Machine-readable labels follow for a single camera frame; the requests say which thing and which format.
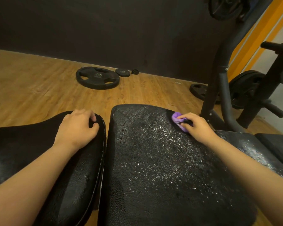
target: weight plate on floor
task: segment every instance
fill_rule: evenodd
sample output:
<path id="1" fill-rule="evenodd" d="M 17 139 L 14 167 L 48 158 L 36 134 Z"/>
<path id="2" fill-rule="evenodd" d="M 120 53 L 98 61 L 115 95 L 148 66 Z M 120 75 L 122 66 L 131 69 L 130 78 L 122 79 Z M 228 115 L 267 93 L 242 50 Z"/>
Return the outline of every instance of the weight plate on floor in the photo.
<path id="1" fill-rule="evenodd" d="M 240 0 L 208 0 L 208 11 L 216 20 L 228 20 L 242 9 Z"/>
<path id="2" fill-rule="evenodd" d="M 229 87 L 232 107 L 235 109 L 244 109 L 264 77 L 265 74 L 263 73 L 248 70 L 231 80 Z"/>
<path id="3" fill-rule="evenodd" d="M 125 70 L 125 69 L 117 69 L 117 70 L 115 70 L 115 73 L 117 73 L 121 77 L 129 77 L 130 76 L 130 72 L 128 70 Z"/>
<path id="4" fill-rule="evenodd" d="M 192 95 L 199 98 L 200 100 L 204 100 L 207 88 L 208 87 L 206 85 L 203 85 L 203 84 L 199 84 L 199 83 L 192 84 L 190 86 L 190 92 L 192 93 Z M 219 94 L 217 96 L 215 104 L 216 105 L 220 104 L 220 95 Z"/>
<path id="5" fill-rule="evenodd" d="M 117 73 L 104 68 L 83 67 L 78 69 L 75 76 L 78 83 L 91 89 L 111 89 L 119 84 Z"/>

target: purple cloth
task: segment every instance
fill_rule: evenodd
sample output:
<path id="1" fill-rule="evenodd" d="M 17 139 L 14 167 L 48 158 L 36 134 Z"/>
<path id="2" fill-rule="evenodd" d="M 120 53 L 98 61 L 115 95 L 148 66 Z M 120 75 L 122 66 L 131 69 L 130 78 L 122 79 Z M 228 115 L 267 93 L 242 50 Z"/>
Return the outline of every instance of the purple cloth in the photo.
<path id="1" fill-rule="evenodd" d="M 182 127 L 180 125 L 180 123 L 182 123 L 184 120 L 187 120 L 186 118 L 183 118 L 183 119 L 177 119 L 177 117 L 181 116 L 182 114 L 179 113 L 179 112 L 175 112 L 173 115 L 172 115 L 172 120 L 175 124 L 178 125 L 179 128 L 181 128 L 181 130 L 183 130 L 184 132 L 189 132 L 187 129 L 185 129 L 184 127 Z"/>

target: person's left hand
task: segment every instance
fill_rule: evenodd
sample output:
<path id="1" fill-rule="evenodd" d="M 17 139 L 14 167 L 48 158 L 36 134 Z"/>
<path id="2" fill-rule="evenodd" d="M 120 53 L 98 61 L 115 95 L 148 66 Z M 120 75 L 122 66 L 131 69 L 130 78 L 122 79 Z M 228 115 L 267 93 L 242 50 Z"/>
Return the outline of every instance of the person's left hand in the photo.
<path id="1" fill-rule="evenodd" d="M 89 128 L 89 118 L 93 122 L 97 120 L 92 110 L 76 109 L 67 114 L 60 124 L 53 146 L 70 148 L 73 154 L 86 146 L 96 137 L 100 127 L 98 123 L 94 123 L 93 127 Z"/>

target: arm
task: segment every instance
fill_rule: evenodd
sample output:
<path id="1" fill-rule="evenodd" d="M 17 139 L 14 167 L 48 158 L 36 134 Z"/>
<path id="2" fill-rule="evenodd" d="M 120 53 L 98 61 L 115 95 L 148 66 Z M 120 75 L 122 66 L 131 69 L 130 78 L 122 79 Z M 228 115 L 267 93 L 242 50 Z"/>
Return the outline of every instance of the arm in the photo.
<path id="1" fill-rule="evenodd" d="M 182 118 L 193 121 L 193 127 L 181 125 L 223 161 L 271 223 L 283 226 L 283 178 L 217 136 L 205 119 L 192 113 Z"/>
<path id="2" fill-rule="evenodd" d="M 89 118 L 96 121 L 93 111 L 85 109 L 66 115 L 53 146 L 0 184 L 0 226 L 34 223 L 69 159 L 97 135 L 99 125 L 89 128 Z"/>

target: hand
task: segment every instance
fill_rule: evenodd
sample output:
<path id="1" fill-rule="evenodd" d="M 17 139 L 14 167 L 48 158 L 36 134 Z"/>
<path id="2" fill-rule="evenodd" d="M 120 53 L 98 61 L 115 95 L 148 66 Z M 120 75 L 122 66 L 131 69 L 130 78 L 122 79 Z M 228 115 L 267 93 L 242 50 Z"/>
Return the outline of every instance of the hand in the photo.
<path id="1" fill-rule="evenodd" d="M 67 114 L 60 124 L 53 146 L 70 148 L 73 154 L 86 146 L 96 137 L 100 127 L 98 123 L 94 123 L 93 127 L 89 128 L 89 118 L 93 122 L 97 120 L 92 110 L 76 109 Z"/>
<path id="2" fill-rule="evenodd" d="M 193 136 L 197 141 L 208 145 L 212 139 L 218 137 L 204 118 L 193 113 L 187 113 L 179 116 L 177 119 L 182 118 L 187 118 L 193 122 L 193 127 L 186 123 L 181 123 L 180 125 L 187 129 L 191 136 Z"/>

